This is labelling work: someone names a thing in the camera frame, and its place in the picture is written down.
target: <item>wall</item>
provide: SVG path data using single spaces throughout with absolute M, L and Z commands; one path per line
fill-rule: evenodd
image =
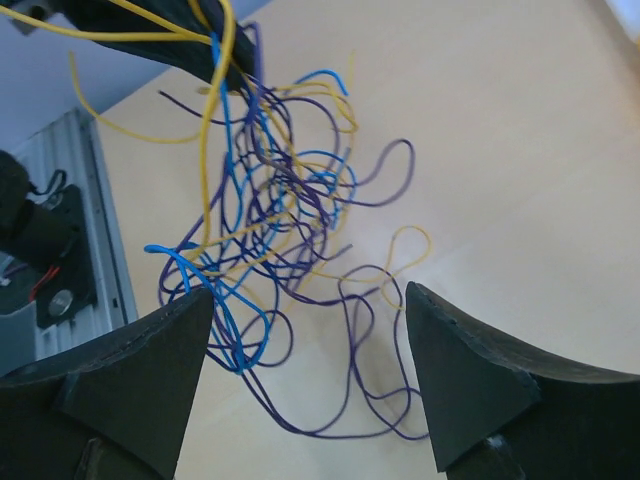
M 640 35 L 640 2 L 638 0 L 607 0 L 618 21 L 632 40 Z
M 234 0 L 240 19 L 269 0 Z M 52 23 L 69 27 L 61 15 Z M 150 60 L 92 42 L 46 31 L 24 37 L 0 18 L 0 148 L 9 149 L 79 106 L 71 85 L 67 52 L 73 50 L 83 91 L 98 111 L 118 103 L 163 72 Z

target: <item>wire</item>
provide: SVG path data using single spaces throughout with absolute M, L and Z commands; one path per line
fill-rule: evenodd
M 53 171 L 53 175 L 51 175 L 51 178 L 49 179 L 47 188 L 45 188 L 41 192 L 38 190 L 38 188 L 35 185 L 31 184 L 30 189 L 31 189 L 31 193 L 38 196 L 56 195 L 60 193 L 66 185 L 67 185 L 67 172 L 59 168 L 56 168 Z
M 161 144 L 189 143 L 189 142 L 192 142 L 193 140 L 197 139 L 200 136 L 199 133 L 196 133 L 194 135 L 191 135 L 191 136 L 188 136 L 188 137 L 183 137 L 183 138 L 149 137 L 149 136 L 146 136 L 146 135 L 141 135 L 141 134 L 136 133 L 136 132 L 132 132 L 131 130 L 128 130 L 126 128 L 121 127 L 120 125 L 117 125 L 117 124 L 113 123 L 112 121 L 104 118 L 102 115 L 100 115 L 98 112 L 96 112 L 93 109 L 93 107 L 91 107 L 91 105 L 89 105 L 89 102 L 87 102 L 87 99 L 85 98 L 84 94 L 82 93 L 82 89 L 80 88 L 80 82 L 78 80 L 78 69 L 77 69 L 77 66 L 76 66 L 75 55 L 73 54 L 73 52 L 69 52 L 69 66 L 71 68 L 71 80 L 73 81 L 73 89 L 76 92 L 76 96 L 78 97 L 78 100 L 80 101 L 80 104 L 84 107 L 84 109 L 87 112 L 89 112 L 91 114 L 91 116 L 93 118 L 95 118 L 99 122 L 104 123 L 108 127 L 113 128 L 117 132 L 120 132 L 120 133 L 122 133 L 124 135 L 127 135 L 129 137 L 133 137 L 133 138 L 136 138 L 138 140 L 145 141 L 145 142 L 161 143 Z
M 16 265 L 15 267 L 5 268 L 4 271 L 0 274 L 0 283 L 2 280 L 6 281 L 14 276 L 16 273 L 20 273 L 28 268 L 26 263 L 21 263 Z
M 53 265 L 49 267 L 49 270 L 38 280 L 38 282 L 31 288 L 31 292 L 29 292 L 29 302 L 34 302 L 36 300 L 36 295 L 38 291 L 47 283 L 49 283 L 57 274 L 60 272 L 60 267 L 54 267 Z
M 244 116 L 232 119 L 225 78 L 232 63 L 236 23 L 229 0 L 220 0 L 224 15 L 221 38 L 215 33 L 209 36 L 192 32 L 127 0 L 112 1 L 167 31 L 153 34 L 77 32 L 39 22 L 4 7 L 0 8 L 0 13 L 77 38 L 118 42 L 193 41 L 211 46 L 215 69 L 208 89 L 203 90 L 206 100 L 201 114 L 188 109 L 170 95 L 161 93 L 180 108 L 200 117 L 199 132 L 181 139 L 140 135 L 98 115 L 80 90 L 77 68 L 73 55 L 70 55 L 74 89 L 82 105 L 98 121 L 123 134 L 149 142 L 171 144 L 195 139 L 199 141 L 201 217 L 177 246 L 148 245 L 145 248 L 149 253 L 169 257 L 159 279 L 160 302 L 171 302 L 194 288 L 207 288 L 212 292 L 214 315 L 207 356 L 223 369 L 241 376 L 256 401 L 285 430 L 325 439 L 368 438 L 389 432 L 408 440 L 425 438 L 426 434 L 409 435 L 399 427 L 411 408 L 412 397 L 419 395 L 419 392 L 410 386 L 399 352 L 398 325 L 404 306 L 396 277 L 428 257 L 432 250 L 429 234 L 420 226 L 402 227 L 393 234 L 382 267 L 364 265 L 341 275 L 325 272 L 329 264 L 340 264 L 339 259 L 353 247 L 351 244 L 340 245 L 339 239 L 354 206 L 380 208 L 397 200 L 409 187 L 415 169 L 415 151 L 406 139 L 391 142 L 381 153 L 374 169 L 364 178 L 359 179 L 350 165 L 359 129 L 348 100 L 349 89 L 353 86 L 353 52 L 349 59 L 346 84 L 336 72 L 324 69 L 304 75 L 291 85 L 267 87 L 264 84 L 260 30 L 257 24 L 248 25 L 244 30 L 253 32 L 256 45 L 254 76 L 243 75 L 243 85 L 237 94 L 242 96 L 247 109 Z M 198 1 L 187 2 L 194 17 L 210 31 L 211 27 Z M 320 81 L 318 77 L 326 77 L 327 81 Z M 223 106 L 222 120 L 214 120 L 220 103 Z M 316 108 L 326 116 L 334 134 L 331 149 L 300 151 L 296 148 L 294 119 L 289 110 L 291 104 Z M 213 195 L 209 192 L 207 168 L 208 129 L 212 123 L 224 126 L 226 133 L 226 154 L 220 165 L 221 181 Z M 401 187 L 382 200 L 360 200 L 358 190 L 378 178 L 391 152 L 399 147 L 406 148 L 408 152 L 406 176 Z M 404 167 L 396 162 L 394 168 Z M 213 218 L 217 221 L 217 236 L 213 234 Z M 409 231 L 424 238 L 425 248 L 416 259 L 393 268 L 398 238 Z M 198 232 L 200 240 L 195 241 L 194 236 Z M 33 298 L 37 290 L 57 274 L 58 270 L 53 268 L 34 286 Z M 371 275 L 361 278 L 362 273 L 367 272 Z M 304 294 L 303 290 L 313 278 L 335 282 L 335 296 L 314 298 L 313 295 Z M 250 279 L 267 280 L 273 288 L 273 296 L 268 301 L 260 298 L 247 285 Z M 359 294 L 346 293 L 344 286 L 347 283 L 360 284 L 365 291 Z M 395 293 L 390 295 L 387 292 L 389 286 L 393 287 Z M 372 392 L 360 369 L 361 347 L 376 325 L 371 297 L 378 294 L 395 312 L 393 343 L 399 372 L 398 388 L 383 394 Z M 283 308 L 281 303 L 285 297 L 290 299 L 290 303 Z M 295 329 L 287 312 L 294 302 L 341 307 L 349 343 L 343 403 L 335 416 L 315 429 L 301 429 L 286 420 L 269 398 L 256 373 L 258 368 L 275 368 L 290 358 Z M 234 305 L 242 305 L 242 308 L 253 312 L 253 317 L 243 327 L 238 325 L 237 318 L 232 314 Z M 288 332 L 286 352 L 277 360 L 266 361 L 263 357 L 268 350 L 270 334 L 279 324 Z M 380 429 L 355 435 L 331 433 L 330 429 L 343 417 L 355 390 L 363 395 L 380 422 Z M 402 412 L 393 416 L 383 414 L 379 403 L 397 396 L 404 398 Z

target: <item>wire bundle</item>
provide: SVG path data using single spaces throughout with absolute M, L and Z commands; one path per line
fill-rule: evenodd
M 366 438 L 392 431 L 405 439 L 425 438 L 428 434 L 409 435 L 398 427 L 409 412 L 412 396 L 419 395 L 419 392 L 409 385 L 400 356 L 398 327 L 403 305 L 402 293 L 395 276 L 428 256 L 431 249 L 429 235 L 420 227 L 403 227 L 394 234 L 388 259 L 383 267 L 363 265 L 342 276 L 323 272 L 328 263 L 339 259 L 351 248 L 351 245 L 346 245 L 332 249 L 335 242 L 331 240 L 336 238 L 344 227 L 353 206 L 381 207 L 399 198 L 408 188 L 415 168 L 412 144 L 405 139 L 393 141 L 383 150 L 372 172 L 364 179 L 358 180 L 356 172 L 349 165 L 358 124 L 347 100 L 347 88 L 335 72 L 320 70 L 289 86 L 266 87 L 260 30 L 257 24 L 250 24 L 245 29 L 253 34 L 256 44 L 255 76 L 244 77 L 244 86 L 239 95 L 243 97 L 247 109 L 241 118 L 232 119 L 229 93 L 224 80 L 231 62 L 230 52 L 235 33 L 235 21 L 228 0 L 220 2 L 225 12 L 223 38 L 218 39 L 212 34 L 206 40 L 202 35 L 185 31 L 126 0 L 112 1 L 167 28 L 173 35 L 182 35 L 182 40 L 210 44 L 216 66 L 202 114 L 188 109 L 167 93 L 160 92 L 181 108 L 200 116 L 200 132 L 181 139 L 155 139 L 129 132 L 94 112 L 79 90 L 75 64 L 73 58 L 71 59 L 72 76 L 78 96 L 98 120 L 146 141 L 199 141 L 203 215 L 175 248 L 160 245 L 149 245 L 145 248 L 149 253 L 163 253 L 169 256 L 159 279 L 160 303 L 171 302 L 194 288 L 207 288 L 211 291 L 214 297 L 214 317 L 208 357 L 223 369 L 240 375 L 262 407 L 287 431 L 329 439 Z M 188 1 L 196 18 L 206 24 L 197 2 Z M 328 77 L 332 83 L 320 80 L 323 77 Z M 332 108 L 320 99 L 330 100 Z M 220 103 L 223 120 L 212 119 L 213 112 Z M 334 133 L 331 150 L 298 151 L 295 148 L 294 121 L 289 108 L 292 104 L 311 106 L 324 114 Z M 335 109 L 337 115 L 334 116 L 331 109 Z M 210 195 L 208 189 L 206 161 L 207 132 L 211 123 L 223 126 L 226 133 L 226 154 L 222 162 L 221 180 L 213 195 Z M 407 172 L 402 186 L 393 195 L 377 202 L 358 200 L 358 187 L 373 182 L 390 153 L 397 148 L 406 148 L 408 151 Z M 218 222 L 219 237 L 216 239 L 211 238 L 214 217 L 212 212 L 215 213 Z M 395 241 L 402 232 L 410 229 L 424 236 L 425 251 L 413 262 L 392 272 Z M 201 237 L 196 239 L 199 231 Z M 360 279 L 363 273 L 372 273 L 373 276 Z M 265 305 L 247 285 L 250 277 L 266 280 L 272 286 L 273 297 L 269 305 Z M 335 281 L 337 296 L 317 299 L 303 293 L 305 285 L 314 277 Z M 345 289 L 345 284 L 349 282 L 368 285 L 367 290 L 360 294 L 349 293 Z M 388 286 L 392 287 L 397 300 L 389 297 L 386 292 Z M 361 347 L 371 336 L 374 328 L 375 313 L 371 297 L 377 292 L 380 292 L 395 309 L 393 344 L 402 378 L 400 387 L 384 394 L 376 394 L 367 387 L 358 363 Z M 256 373 L 256 367 L 282 365 L 292 353 L 294 323 L 287 315 L 292 303 L 285 307 L 285 297 L 291 302 L 326 307 L 339 306 L 343 310 L 349 343 L 346 388 L 338 413 L 320 428 L 302 429 L 287 421 L 271 401 Z M 243 305 L 245 309 L 253 312 L 253 318 L 242 328 L 238 326 L 232 314 L 232 304 Z M 276 322 L 283 322 L 286 326 L 289 335 L 288 347 L 281 359 L 267 362 L 263 355 Z M 256 336 L 259 340 L 245 341 Z M 382 426 L 378 431 L 364 434 L 332 434 L 329 430 L 343 416 L 355 388 L 362 393 Z M 378 404 L 397 396 L 404 398 L 403 410 L 399 415 L 395 415 L 395 418 L 388 418 L 381 412 Z

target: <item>light wood tabletop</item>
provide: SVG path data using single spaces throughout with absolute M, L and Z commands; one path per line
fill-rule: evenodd
M 383 264 L 397 228 L 422 226 L 435 250 L 400 275 L 403 287 L 415 280 L 538 347 L 640 373 L 640 52 L 604 0 L 275 0 L 254 18 L 262 26 L 268 85 L 318 68 L 345 74 L 355 51 L 356 171 L 371 171 L 395 138 L 415 145 L 409 191 L 382 209 L 352 209 L 341 239 L 354 248 L 342 271 L 346 263 Z M 170 70 L 106 117 L 147 135 L 191 134 L 198 119 L 157 90 L 200 109 L 199 86 Z M 326 125 L 314 114 L 294 109 L 294 116 L 300 145 L 326 144 Z M 201 213 L 197 145 L 144 143 L 105 126 L 99 132 L 143 315 L 158 306 L 165 261 L 144 246 L 176 245 Z M 219 128 L 210 145 L 213 186 L 225 149 Z M 397 189 L 406 161 L 395 153 L 360 198 Z M 422 242 L 401 237 L 393 264 L 414 258 Z M 335 293 L 335 282 L 314 280 L 309 288 Z M 384 390 L 399 382 L 386 363 L 392 311 L 380 298 L 374 305 L 381 325 L 363 355 L 368 377 Z M 261 375 L 283 414 L 313 427 L 341 401 L 344 323 L 332 308 L 296 305 L 290 316 L 293 356 Z M 410 364 L 404 327 L 401 333 Z M 274 349 L 283 337 L 274 332 Z M 339 431 L 377 428 L 362 403 L 354 400 Z M 426 429 L 418 404 L 405 426 Z M 428 441 L 389 435 L 334 442 L 286 433 L 237 376 L 205 360 L 177 478 L 444 475 L 435 471 Z

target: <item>red wire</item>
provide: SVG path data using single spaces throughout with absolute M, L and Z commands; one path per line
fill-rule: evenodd
M 54 267 L 53 265 L 49 267 L 47 273 L 45 273 L 42 278 L 38 280 L 38 283 L 36 283 L 31 289 L 31 292 L 29 293 L 29 302 L 33 302 L 36 299 L 38 290 L 40 290 L 45 283 L 51 281 L 51 279 L 55 277 L 59 271 L 60 267 Z

